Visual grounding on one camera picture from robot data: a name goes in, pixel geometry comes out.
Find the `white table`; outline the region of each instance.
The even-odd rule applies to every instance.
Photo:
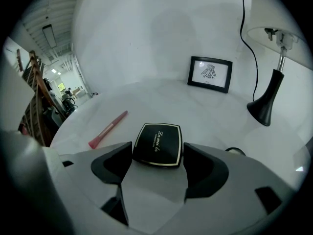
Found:
[[[305,166],[310,157],[305,144],[275,109],[271,126],[265,127],[250,115],[247,103],[232,91],[223,94],[188,86],[183,81],[130,84],[98,95],[79,107],[63,123],[51,147],[60,155],[91,150],[88,142],[128,110],[129,114],[98,147],[127,141],[134,144],[145,123],[177,124],[183,142],[222,150],[238,147],[297,189],[305,173],[295,170]]]

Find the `black power cord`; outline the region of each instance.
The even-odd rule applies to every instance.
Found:
[[[245,13],[245,0],[243,0],[243,9],[244,9],[244,14],[243,14],[243,20],[241,22],[241,26],[240,26],[240,38],[241,40],[244,42],[244,44],[251,50],[253,56],[254,56],[254,59],[255,59],[255,64],[256,64],[256,83],[255,83],[255,88],[254,88],[254,92],[253,92],[253,101],[254,101],[254,94],[255,94],[255,91],[256,91],[256,88],[258,87],[258,80],[259,80],[259,70],[258,70],[258,62],[256,61],[256,57],[255,57],[255,54],[253,52],[253,50],[251,49],[251,47],[243,40],[243,37],[242,37],[242,31],[243,31],[243,27],[244,27],[244,22],[245,22],[245,16],[246,16],[246,13]]]

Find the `picture frame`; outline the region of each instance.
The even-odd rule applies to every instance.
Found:
[[[228,93],[233,63],[209,57],[191,57],[188,85]]]

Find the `makeup compact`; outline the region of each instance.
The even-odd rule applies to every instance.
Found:
[[[143,125],[134,146],[134,160],[159,167],[179,167],[181,156],[182,137],[178,125]]]

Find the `black lamp base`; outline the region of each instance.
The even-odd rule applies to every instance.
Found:
[[[284,74],[273,70],[272,78],[263,96],[246,106],[251,115],[265,126],[270,126],[273,103],[283,78]]]

